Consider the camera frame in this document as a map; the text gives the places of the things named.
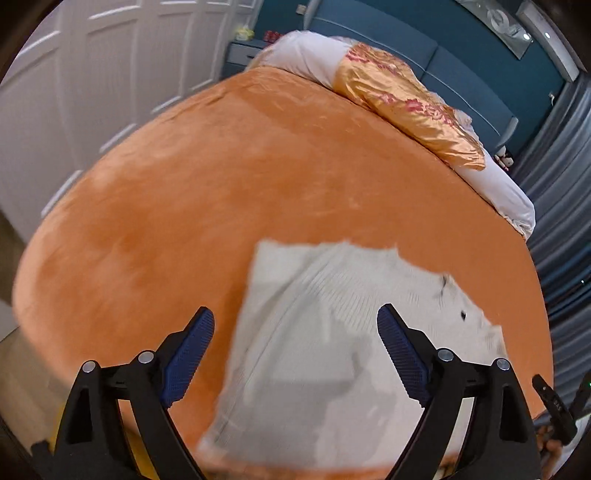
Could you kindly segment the white panelled wardrobe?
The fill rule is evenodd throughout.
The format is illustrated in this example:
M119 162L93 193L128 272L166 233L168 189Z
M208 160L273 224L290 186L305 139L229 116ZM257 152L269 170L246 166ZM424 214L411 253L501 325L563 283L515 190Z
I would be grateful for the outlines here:
M31 238L102 155L211 86L256 1L65 1L1 84L1 209Z

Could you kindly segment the blue bedside table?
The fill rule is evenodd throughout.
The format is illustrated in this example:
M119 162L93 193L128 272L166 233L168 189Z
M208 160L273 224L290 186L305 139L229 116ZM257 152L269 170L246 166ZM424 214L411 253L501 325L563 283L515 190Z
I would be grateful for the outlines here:
M261 50L270 46L263 40L233 40L228 44L221 68L221 80L242 73Z

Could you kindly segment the grey blue curtain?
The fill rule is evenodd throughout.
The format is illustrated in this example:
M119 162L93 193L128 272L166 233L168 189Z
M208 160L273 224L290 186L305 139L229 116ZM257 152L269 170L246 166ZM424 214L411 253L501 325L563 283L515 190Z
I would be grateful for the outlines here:
M554 389L574 399L590 370L590 75L564 86L511 176L534 203L527 241L549 319Z

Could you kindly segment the orange floral satin pillow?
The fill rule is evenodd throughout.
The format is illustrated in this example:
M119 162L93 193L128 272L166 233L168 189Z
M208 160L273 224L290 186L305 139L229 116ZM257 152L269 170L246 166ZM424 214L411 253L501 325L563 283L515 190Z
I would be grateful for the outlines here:
M391 53L356 42L339 62L332 90L381 116L446 164L485 168L485 148L471 117L428 90Z

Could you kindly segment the white rolled duvet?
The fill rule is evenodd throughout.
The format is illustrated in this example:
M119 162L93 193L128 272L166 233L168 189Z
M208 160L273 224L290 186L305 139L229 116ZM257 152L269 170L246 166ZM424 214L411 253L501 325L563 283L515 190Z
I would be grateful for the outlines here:
M252 59L248 68L277 68L332 90L339 62L356 42L360 41L327 37L310 31L293 31L264 48ZM534 204L503 172L486 148L485 160L486 166L481 171L447 165L492 205L524 239L528 239L536 226Z

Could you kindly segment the blue upholstered headboard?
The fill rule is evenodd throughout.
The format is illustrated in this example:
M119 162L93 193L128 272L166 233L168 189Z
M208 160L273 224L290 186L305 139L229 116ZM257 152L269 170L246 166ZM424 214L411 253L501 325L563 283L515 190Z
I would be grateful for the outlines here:
M456 1L266 1L254 36L262 64L329 81L358 42L406 62L417 79L464 111L490 150L518 156L551 110L563 78L543 49L517 58Z

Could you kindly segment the cream sweater with black hearts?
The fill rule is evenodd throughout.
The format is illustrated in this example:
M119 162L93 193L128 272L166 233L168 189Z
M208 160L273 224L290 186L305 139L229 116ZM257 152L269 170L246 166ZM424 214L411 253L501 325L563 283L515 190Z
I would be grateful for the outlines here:
M198 462L264 479L384 476L423 412L379 336L386 304L465 361L507 353L450 275L396 249L260 242Z

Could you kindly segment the orange plush bed blanket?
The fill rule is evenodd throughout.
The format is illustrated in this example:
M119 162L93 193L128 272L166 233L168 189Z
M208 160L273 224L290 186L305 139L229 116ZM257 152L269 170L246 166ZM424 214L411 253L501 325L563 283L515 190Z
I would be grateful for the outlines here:
M397 247L451 274L503 329L533 414L551 371L541 288L524 237L433 153L378 115L274 68L184 100L99 160L30 241L14 290L25 333L65 380L87 358L125 361L215 313L197 382L173 417L196 442L260 240Z

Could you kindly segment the yellow tissue pack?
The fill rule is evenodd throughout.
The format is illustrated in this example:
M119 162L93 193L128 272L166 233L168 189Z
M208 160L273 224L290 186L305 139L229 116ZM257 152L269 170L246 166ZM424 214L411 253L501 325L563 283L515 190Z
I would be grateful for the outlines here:
M236 41L250 41L254 37L254 32L246 25L238 27L235 30Z

